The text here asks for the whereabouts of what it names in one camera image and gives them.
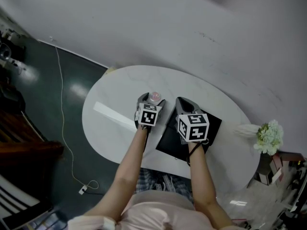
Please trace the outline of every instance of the small pink object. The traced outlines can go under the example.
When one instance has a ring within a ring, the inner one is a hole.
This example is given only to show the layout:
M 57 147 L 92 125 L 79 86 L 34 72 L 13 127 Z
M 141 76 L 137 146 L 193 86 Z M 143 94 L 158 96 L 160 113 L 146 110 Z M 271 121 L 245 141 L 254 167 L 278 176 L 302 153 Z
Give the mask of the small pink object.
M 158 92 L 152 92 L 150 94 L 150 99 L 153 101 L 153 102 L 158 102 L 159 100 L 161 100 L 161 95 L 158 93 Z

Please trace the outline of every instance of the black tray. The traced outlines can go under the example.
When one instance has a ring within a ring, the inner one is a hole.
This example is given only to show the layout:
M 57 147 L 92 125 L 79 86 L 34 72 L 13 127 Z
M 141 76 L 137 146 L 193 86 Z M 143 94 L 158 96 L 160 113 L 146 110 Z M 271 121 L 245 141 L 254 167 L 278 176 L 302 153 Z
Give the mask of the black tray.
M 207 134 L 207 138 L 209 139 L 209 143 L 207 145 L 203 145 L 203 149 L 206 152 L 214 142 L 216 134 L 221 125 L 221 119 L 211 115 L 210 113 L 202 110 L 207 114 L 209 119 L 209 130 Z M 166 129 L 160 139 L 157 150 L 167 153 L 175 158 L 181 159 L 183 161 L 187 160 L 187 156 L 189 155 L 188 145 L 182 145 L 180 141 L 180 134 L 177 132 L 177 121 L 176 121 L 176 109 L 174 109 L 167 125 Z

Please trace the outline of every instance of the plaid shorts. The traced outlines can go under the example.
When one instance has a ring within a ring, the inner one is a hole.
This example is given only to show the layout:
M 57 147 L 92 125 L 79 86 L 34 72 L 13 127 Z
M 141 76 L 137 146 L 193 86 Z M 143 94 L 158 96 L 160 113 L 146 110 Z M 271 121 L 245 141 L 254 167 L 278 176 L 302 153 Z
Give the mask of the plaid shorts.
M 137 194 L 147 190 L 179 193 L 193 203 L 191 191 L 179 176 L 141 168 L 134 193 Z

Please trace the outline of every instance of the dark floor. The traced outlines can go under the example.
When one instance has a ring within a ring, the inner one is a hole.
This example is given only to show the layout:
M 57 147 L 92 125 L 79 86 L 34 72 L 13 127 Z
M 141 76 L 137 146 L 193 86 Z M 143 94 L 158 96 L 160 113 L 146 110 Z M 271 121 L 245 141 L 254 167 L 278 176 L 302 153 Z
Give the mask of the dark floor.
M 21 73 L 13 70 L 12 83 L 22 93 L 26 114 L 48 140 L 62 141 L 60 111 L 61 79 L 54 47 L 33 39 L 25 40 L 25 68 Z M 65 113 L 65 139 L 74 152 L 75 176 L 87 184 L 97 180 L 102 193 L 110 187 L 118 164 L 98 155 L 88 143 L 82 127 L 82 108 L 85 97 L 106 69 L 59 49 L 64 78 L 63 105 Z M 80 215 L 96 204 L 100 195 L 80 195 L 82 185 L 71 176 L 71 154 L 65 149 L 55 162 L 51 175 L 46 176 L 47 196 L 64 218 Z

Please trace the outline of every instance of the small table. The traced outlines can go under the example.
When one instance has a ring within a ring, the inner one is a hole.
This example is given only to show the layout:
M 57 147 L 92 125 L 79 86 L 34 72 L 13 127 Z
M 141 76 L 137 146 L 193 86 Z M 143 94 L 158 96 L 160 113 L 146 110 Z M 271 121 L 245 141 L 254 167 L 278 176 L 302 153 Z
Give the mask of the small table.
M 175 108 L 175 100 L 181 96 L 222 119 L 215 141 L 206 152 L 216 190 L 232 192 L 248 184 L 257 169 L 260 154 L 253 149 L 251 141 L 234 135 L 233 129 L 240 124 L 250 124 L 250 121 L 223 92 L 204 80 L 177 70 L 130 66 L 113 71 L 95 83 L 83 106 L 82 123 L 85 136 L 96 152 L 120 163 L 134 132 L 95 111 L 95 103 L 100 102 L 133 120 L 137 99 L 146 92 L 160 93 L 166 104 L 161 119 L 149 134 L 142 168 L 190 178 L 186 162 L 155 149 Z

